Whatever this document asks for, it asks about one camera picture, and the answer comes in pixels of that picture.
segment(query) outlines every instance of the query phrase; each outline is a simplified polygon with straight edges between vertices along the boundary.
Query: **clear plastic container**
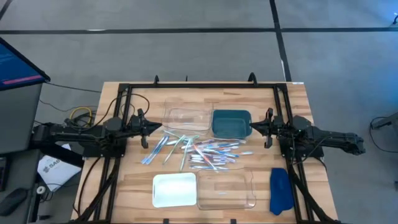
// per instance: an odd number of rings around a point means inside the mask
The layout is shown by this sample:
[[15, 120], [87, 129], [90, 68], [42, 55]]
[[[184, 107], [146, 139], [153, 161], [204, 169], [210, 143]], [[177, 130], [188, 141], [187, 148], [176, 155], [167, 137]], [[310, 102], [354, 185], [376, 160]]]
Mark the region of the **clear plastic container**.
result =
[[197, 205], [200, 210], [252, 208], [256, 205], [251, 169], [199, 170]]
[[212, 103], [184, 102], [178, 98], [168, 98], [164, 106], [162, 124], [168, 131], [185, 135], [206, 135], [211, 129]]

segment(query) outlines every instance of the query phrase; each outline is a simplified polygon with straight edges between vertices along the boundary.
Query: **white tray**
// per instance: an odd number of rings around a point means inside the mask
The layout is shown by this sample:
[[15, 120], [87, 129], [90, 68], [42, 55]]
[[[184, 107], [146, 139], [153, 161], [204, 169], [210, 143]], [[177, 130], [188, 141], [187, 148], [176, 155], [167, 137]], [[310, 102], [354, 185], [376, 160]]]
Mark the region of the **white tray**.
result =
[[152, 185], [152, 204], [155, 208], [195, 205], [197, 178], [194, 173], [159, 174]]

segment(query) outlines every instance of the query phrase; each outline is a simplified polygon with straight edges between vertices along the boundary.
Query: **wooden table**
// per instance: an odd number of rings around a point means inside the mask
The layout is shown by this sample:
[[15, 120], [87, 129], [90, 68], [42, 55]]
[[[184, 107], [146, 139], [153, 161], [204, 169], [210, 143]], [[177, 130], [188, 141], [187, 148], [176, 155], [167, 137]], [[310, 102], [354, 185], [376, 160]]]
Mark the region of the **wooden table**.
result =
[[[109, 103], [116, 97], [118, 85], [118, 82], [106, 82], [104, 84], [97, 110], [97, 121], [103, 117]], [[287, 86], [293, 114], [304, 116], [312, 121], [312, 114], [304, 85], [302, 83], [287, 83]], [[149, 121], [155, 122], [161, 122], [164, 116], [164, 102], [170, 97], [179, 97], [184, 101], [212, 102], [214, 103], [214, 109], [239, 108], [248, 110], [251, 113], [253, 122], [263, 120], [268, 108], [274, 108], [274, 113], [276, 113], [273, 91], [265, 88], [148, 88], [135, 89], [133, 93], [144, 95], [149, 99], [150, 109], [146, 114], [146, 118]], [[282, 93], [280, 93], [280, 98], [283, 114], [286, 116]], [[132, 97], [131, 103], [136, 109], [142, 108], [145, 110], [147, 106], [146, 101], [135, 96]], [[112, 108], [110, 110], [111, 113], [104, 120], [113, 116]], [[279, 216], [275, 216], [269, 211], [269, 179], [271, 169], [273, 167], [286, 168], [285, 159], [280, 154], [278, 141], [275, 140], [274, 145], [270, 149], [265, 149], [264, 138], [255, 130], [247, 137], [247, 144], [237, 149], [239, 152], [254, 151], [254, 154], [242, 156], [237, 159], [235, 164], [228, 165], [231, 169], [243, 167], [252, 169], [255, 186], [254, 193], [257, 198], [254, 208], [207, 211], [199, 210], [197, 206], [155, 208], [152, 205], [152, 179], [157, 174], [177, 173], [182, 159], [182, 151], [176, 150], [168, 163], [163, 166], [162, 162], [172, 148], [171, 146], [167, 146], [163, 148], [150, 165], [141, 164], [141, 160], [163, 136], [163, 129], [161, 127], [147, 138], [149, 149], [141, 147], [140, 138], [128, 140], [126, 154], [121, 160], [112, 223], [162, 223], [163, 218], [169, 218], [171, 223], [229, 223], [232, 218], [237, 219], [238, 223], [295, 223], [293, 209], [284, 211]], [[91, 158], [85, 162], [75, 206], [77, 205], [83, 179], [94, 160], [95, 158]], [[82, 209], [90, 204], [98, 191], [103, 161], [104, 159], [101, 159], [95, 165], [88, 178], [81, 202]], [[304, 162], [304, 168], [310, 193], [326, 214], [337, 219], [325, 168], [319, 161], [312, 158]], [[187, 163], [183, 171], [196, 172], [189, 169]], [[298, 197], [302, 208], [303, 219], [306, 219], [305, 206], [299, 191]], [[105, 217], [107, 200], [108, 196], [105, 195], [101, 218]], [[73, 212], [72, 218], [76, 218], [75, 212]]]

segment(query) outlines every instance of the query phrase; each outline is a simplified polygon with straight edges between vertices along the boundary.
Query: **computer screen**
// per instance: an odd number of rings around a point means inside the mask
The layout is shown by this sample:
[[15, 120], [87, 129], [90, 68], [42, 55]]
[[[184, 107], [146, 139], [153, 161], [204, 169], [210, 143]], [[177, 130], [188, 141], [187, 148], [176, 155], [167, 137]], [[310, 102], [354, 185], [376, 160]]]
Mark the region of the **computer screen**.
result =
[[46, 81], [50, 77], [0, 38], [0, 91]]

